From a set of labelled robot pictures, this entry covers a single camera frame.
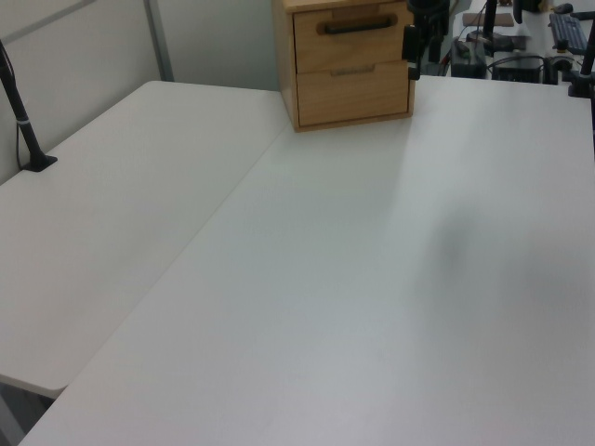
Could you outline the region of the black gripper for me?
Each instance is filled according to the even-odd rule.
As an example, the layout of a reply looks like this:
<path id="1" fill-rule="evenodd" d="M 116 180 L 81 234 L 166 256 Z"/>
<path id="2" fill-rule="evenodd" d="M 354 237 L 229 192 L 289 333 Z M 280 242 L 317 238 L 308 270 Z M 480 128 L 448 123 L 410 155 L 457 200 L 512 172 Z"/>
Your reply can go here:
<path id="1" fill-rule="evenodd" d="M 407 0 L 408 9 L 417 18 L 429 18 L 435 15 L 448 15 L 449 0 Z M 429 24 L 428 61 L 439 61 L 441 58 L 443 39 L 448 33 L 448 19 L 436 19 Z M 418 81 L 420 69 L 420 31 L 415 25 L 403 28 L 402 58 L 408 65 L 408 79 Z"/>

